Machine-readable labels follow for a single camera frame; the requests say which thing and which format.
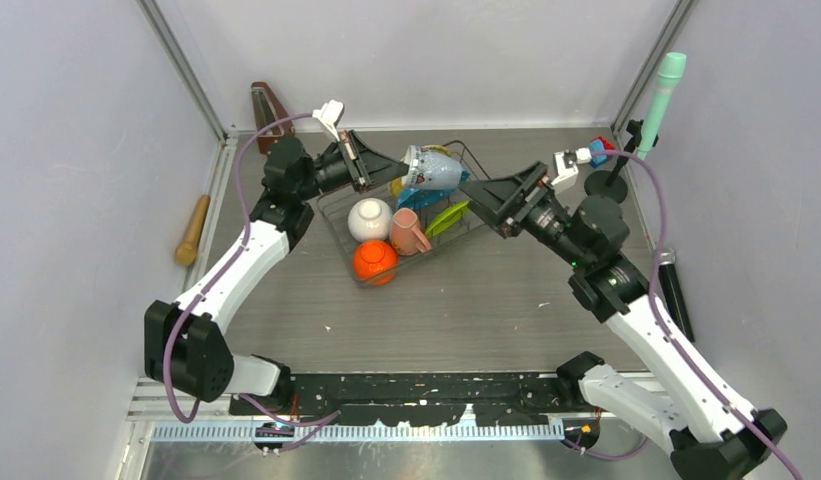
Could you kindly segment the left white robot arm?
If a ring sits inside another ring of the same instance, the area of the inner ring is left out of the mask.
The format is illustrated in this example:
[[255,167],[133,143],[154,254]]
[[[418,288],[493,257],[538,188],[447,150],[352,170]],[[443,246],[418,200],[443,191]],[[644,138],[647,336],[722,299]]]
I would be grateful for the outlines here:
[[312,199],[347,186],[365,192],[407,171],[406,163],[372,149],[354,130],[341,132],[316,156],[295,136],[277,140],[264,165],[263,191],[237,240],[193,287],[146,310],[146,375],[203,402],[250,394],[266,412],[284,412],[293,398],[289,370],[230,351],[225,333],[235,313],[303,238],[314,217]]

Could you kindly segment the blue polka dot plate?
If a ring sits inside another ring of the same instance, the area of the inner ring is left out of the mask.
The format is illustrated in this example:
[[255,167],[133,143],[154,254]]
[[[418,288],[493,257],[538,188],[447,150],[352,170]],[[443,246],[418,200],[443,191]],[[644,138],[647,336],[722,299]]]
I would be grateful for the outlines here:
[[457,189],[447,190],[420,190],[407,187],[396,197],[395,210],[409,208],[411,210],[425,209],[437,202],[449,198]]

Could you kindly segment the grey ceramic mug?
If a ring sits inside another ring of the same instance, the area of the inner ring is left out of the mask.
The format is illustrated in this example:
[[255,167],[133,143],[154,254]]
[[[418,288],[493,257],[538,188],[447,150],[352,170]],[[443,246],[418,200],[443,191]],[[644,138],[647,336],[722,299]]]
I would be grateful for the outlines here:
[[401,178],[404,188],[442,191],[456,189],[468,179],[469,172],[444,153],[411,145],[402,159],[408,170]]

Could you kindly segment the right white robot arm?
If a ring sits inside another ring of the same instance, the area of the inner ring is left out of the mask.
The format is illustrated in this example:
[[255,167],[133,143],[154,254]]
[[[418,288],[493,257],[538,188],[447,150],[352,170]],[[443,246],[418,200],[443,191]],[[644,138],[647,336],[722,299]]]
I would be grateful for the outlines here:
[[536,163],[509,177],[469,181],[473,213],[503,237],[526,232],[573,270],[579,304],[622,339],[663,386],[655,394],[585,352],[558,368],[560,403],[588,404],[638,430],[683,479],[741,479],[777,451],[786,432],[773,409],[754,407],[728,385],[679,330],[652,283],[621,251],[629,235],[620,206],[590,195],[574,209]]

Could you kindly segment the yellow woven bamboo plate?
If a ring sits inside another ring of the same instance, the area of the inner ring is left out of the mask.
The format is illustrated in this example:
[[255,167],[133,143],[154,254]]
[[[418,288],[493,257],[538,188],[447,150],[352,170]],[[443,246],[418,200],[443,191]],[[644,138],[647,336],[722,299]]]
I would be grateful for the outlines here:
[[[451,156],[450,150],[442,145],[425,145],[422,146],[421,149],[423,151],[437,152],[448,157]],[[393,197],[397,197],[403,190],[404,186],[400,178],[396,178],[388,183],[388,191]]]

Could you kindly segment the green plate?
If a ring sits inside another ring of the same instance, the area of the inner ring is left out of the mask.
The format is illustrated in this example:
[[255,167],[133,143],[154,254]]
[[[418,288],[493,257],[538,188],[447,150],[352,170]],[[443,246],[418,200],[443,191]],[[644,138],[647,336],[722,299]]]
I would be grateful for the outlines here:
[[428,223],[425,230],[426,237],[432,239],[444,233],[458,223],[469,210],[468,201],[450,205]]

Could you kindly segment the pink ceramic mug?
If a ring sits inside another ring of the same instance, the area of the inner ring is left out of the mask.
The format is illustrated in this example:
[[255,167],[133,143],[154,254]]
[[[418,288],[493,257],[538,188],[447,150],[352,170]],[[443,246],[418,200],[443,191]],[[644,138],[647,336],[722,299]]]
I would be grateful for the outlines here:
[[430,241],[421,230],[418,215],[409,208],[403,208],[394,213],[389,241],[401,256],[426,253],[432,249]]

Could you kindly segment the white ribbed bowl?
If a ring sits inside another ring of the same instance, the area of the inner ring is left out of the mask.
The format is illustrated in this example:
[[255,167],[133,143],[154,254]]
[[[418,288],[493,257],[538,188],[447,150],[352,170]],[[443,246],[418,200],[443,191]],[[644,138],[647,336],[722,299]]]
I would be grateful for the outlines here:
[[383,200],[364,198],[355,203],[347,215],[349,233],[358,242],[385,241],[392,216],[391,208]]

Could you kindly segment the orange bowl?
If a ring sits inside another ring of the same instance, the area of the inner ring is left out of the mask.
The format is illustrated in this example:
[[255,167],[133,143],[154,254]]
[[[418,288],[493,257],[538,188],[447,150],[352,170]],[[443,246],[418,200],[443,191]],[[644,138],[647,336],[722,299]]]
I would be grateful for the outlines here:
[[381,240],[361,243],[352,255],[352,269],[356,278],[366,284],[381,286],[389,283],[398,265],[398,256],[392,246]]

